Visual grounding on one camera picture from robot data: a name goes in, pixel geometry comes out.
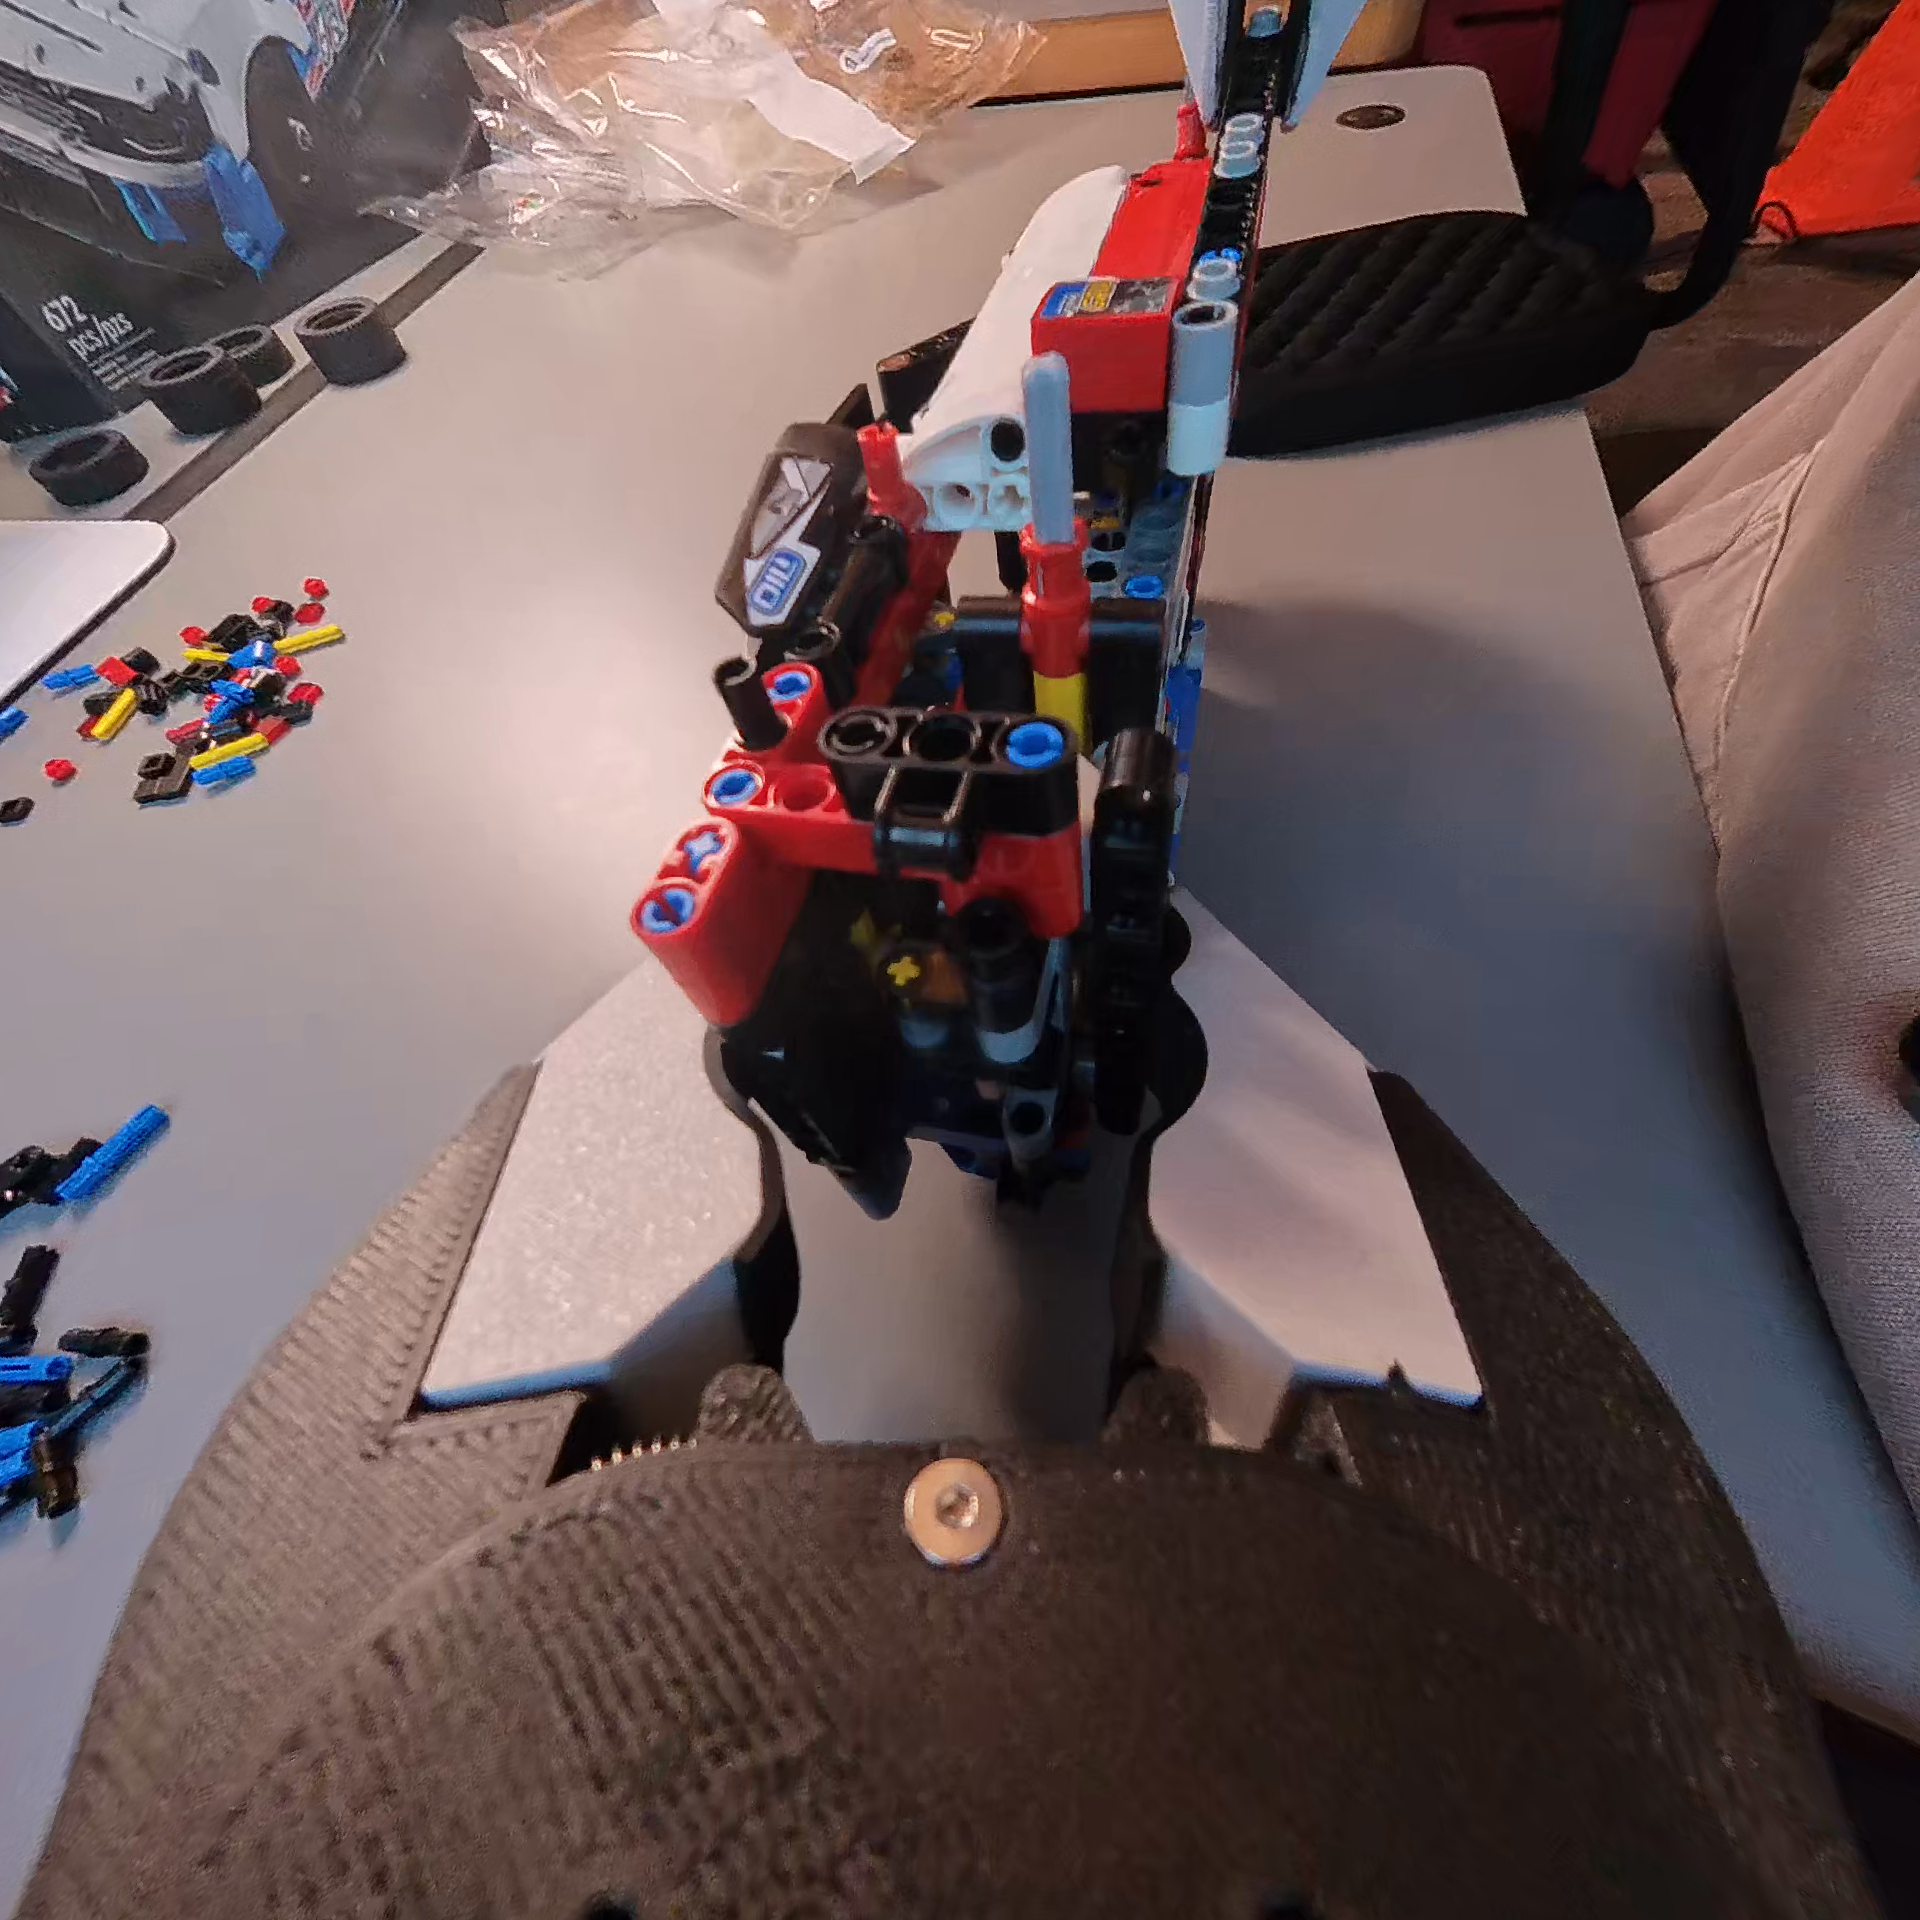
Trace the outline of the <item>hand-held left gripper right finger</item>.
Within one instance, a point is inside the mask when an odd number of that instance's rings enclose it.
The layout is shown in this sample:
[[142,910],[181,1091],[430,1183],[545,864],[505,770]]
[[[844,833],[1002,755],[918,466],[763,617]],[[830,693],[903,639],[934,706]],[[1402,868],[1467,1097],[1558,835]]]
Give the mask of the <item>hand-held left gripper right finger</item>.
[[1262,1447],[1296,1388],[1480,1401],[1366,1058],[1199,900],[1119,1204],[1119,1373]]

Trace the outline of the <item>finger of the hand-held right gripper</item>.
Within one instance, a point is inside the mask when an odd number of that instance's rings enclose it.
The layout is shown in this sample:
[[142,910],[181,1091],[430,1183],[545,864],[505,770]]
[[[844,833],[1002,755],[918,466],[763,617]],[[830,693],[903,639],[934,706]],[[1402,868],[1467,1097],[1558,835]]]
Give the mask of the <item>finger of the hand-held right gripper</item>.
[[1366,2],[1285,2],[1280,31],[1278,122],[1296,128],[1324,85]]
[[1225,74],[1242,31],[1242,2],[1168,2],[1189,101],[1218,117]]

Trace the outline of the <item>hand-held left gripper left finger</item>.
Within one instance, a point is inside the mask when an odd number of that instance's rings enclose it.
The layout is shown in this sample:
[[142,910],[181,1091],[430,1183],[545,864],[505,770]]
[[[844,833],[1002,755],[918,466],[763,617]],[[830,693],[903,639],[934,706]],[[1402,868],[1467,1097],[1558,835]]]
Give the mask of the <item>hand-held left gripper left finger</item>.
[[778,1370],[796,1309],[776,1139],[642,959],[545,1050],[418,1399],[691,1415],[717,1368]]

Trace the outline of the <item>long black lego beam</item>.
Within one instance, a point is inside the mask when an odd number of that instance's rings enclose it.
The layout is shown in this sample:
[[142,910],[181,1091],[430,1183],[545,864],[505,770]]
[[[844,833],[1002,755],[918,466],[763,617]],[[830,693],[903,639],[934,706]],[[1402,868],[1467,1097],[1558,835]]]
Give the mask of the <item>long black lego beam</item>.
[[1218,117],[1197,111],[1203,195],[1194,217],[1185,302],[1227,303],[1254,270],[1259,209],[1278,122],[1285,5],[1242,5],[1242,31],[1225,74]]

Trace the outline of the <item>lego race car model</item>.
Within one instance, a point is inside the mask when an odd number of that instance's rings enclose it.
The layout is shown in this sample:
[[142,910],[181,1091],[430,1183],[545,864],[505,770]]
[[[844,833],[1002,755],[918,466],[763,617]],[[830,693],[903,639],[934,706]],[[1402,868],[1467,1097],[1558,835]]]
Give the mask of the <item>lego race car model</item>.
[[1177,126],[1056,187],[971,323],[787,427],[714,586],[730,733],[631,923],[872,1216],[918,1142],[1041,1198],[1149,1104],[1242,350],[1240,302],[1185,302]]

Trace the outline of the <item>blue lego pin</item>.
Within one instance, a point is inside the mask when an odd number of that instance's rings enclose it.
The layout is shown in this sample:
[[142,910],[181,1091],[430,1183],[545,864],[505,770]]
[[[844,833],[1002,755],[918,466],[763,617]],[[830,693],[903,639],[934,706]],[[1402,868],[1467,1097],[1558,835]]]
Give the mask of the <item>blue lego pin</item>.
[[160,1105],[143,1105],[80,1159],[52,1188],[58,1206],[82,1206],[105,1193],[171,1126]]

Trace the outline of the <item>black lego connector piece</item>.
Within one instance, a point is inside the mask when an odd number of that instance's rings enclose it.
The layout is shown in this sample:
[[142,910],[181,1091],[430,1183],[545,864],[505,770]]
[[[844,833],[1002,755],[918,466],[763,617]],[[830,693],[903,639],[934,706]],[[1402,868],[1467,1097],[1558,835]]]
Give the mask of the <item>black lego connector piece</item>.
[[99,1139],[82,1136],[63,1153],[51,1153],[37,1145],[16,1150],[1,1161],[1,1220],[21,1206],[54,1204],[60,1183],[77,1174],[99,1147]]

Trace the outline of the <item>lego set box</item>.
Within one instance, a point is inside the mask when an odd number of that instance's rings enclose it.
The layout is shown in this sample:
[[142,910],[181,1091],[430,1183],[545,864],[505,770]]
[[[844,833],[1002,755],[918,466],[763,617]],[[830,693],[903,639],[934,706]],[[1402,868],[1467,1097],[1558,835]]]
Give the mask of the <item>lego set box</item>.
[[499,2],[4,2],[4,441],[276,323],[413,233],[373,205],[476,164],[455,28]]

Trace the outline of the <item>red office chair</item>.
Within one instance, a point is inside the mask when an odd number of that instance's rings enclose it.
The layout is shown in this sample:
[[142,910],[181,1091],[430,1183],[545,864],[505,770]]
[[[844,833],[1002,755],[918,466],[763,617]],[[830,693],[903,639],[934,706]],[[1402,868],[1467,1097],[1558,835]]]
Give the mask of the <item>red office chair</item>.
[[1789,97],[1831,20],[1825,2],[1431,2],[1425,64],[1491,85],[1525,213],[1612,267],[1637,270],[1650,202],[1637,179],[1659,137],[1702,227],[1657,328],[1714,298],[1756,222]]

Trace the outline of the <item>black textured wrist rest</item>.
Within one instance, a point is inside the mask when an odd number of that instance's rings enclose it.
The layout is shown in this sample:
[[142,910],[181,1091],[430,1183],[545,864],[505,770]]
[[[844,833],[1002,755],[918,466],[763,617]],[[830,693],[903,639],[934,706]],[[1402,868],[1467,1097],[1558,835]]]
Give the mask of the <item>black textured wrist rest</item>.
[[1272,461],[1576,400],[1657,298],[1518,213],[1431,213],[1262,248],[1227,451]]

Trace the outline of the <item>orange traffic cone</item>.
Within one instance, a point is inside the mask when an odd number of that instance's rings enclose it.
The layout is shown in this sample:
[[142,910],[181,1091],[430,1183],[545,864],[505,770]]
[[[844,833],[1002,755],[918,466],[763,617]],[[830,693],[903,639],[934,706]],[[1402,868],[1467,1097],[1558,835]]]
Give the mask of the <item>orange traffic cone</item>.
[[1782,241],[1918,225],[1918,2],[1892,8],[1765,176],[1756,222]]

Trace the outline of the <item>crumpled clear plastic bag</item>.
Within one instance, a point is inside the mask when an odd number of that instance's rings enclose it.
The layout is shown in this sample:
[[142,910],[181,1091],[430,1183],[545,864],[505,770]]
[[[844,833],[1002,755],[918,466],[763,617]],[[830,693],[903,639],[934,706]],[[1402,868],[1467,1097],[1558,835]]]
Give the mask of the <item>crumpled clear plastic bag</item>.
[[452,36],[476,154],[365,209],[575,278],[693,217],[817,227],[1043,45],[961,2],[579,2]]

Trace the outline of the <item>bunch of blue black pins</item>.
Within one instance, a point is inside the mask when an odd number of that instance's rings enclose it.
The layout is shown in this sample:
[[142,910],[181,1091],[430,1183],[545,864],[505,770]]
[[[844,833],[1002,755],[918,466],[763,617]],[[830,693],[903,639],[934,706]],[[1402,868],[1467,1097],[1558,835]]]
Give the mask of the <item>bunch of blue black pins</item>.
[[60,1519],[82,1503],[82,1447],[143,1382],[149,1357],[146,1330],[82,1328],[1,1359],[4,1510]]

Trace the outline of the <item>pile of small colourful pieces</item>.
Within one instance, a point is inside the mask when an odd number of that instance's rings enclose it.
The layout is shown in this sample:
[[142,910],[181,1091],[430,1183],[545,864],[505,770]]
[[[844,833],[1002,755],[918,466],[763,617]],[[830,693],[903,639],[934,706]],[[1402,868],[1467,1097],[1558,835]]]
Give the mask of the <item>pile of small colourful pieces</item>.
[[4,784],[4,828],[21,828],[40,800],[77,785],[86,752],[117,743],[133,752],[129,803],[143,811],[240,788],[316,721],[322,685],[313,657],[345,644],[324,584],[305,578],[299,600],[257,596],[212,623],[181,626],[171,657],[127,645],[40,668],[4,700],[4,745],[37,721],[70,728],[72,745],[40,755],[33,788]]

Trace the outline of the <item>white book stand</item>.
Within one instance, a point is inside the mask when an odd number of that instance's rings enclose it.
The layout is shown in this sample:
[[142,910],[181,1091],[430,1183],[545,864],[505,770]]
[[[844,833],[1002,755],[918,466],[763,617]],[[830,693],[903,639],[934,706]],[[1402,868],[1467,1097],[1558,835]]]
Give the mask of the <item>white book stand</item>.
[[66,655],[175,549],[151,520],[1,522],[1,704]]

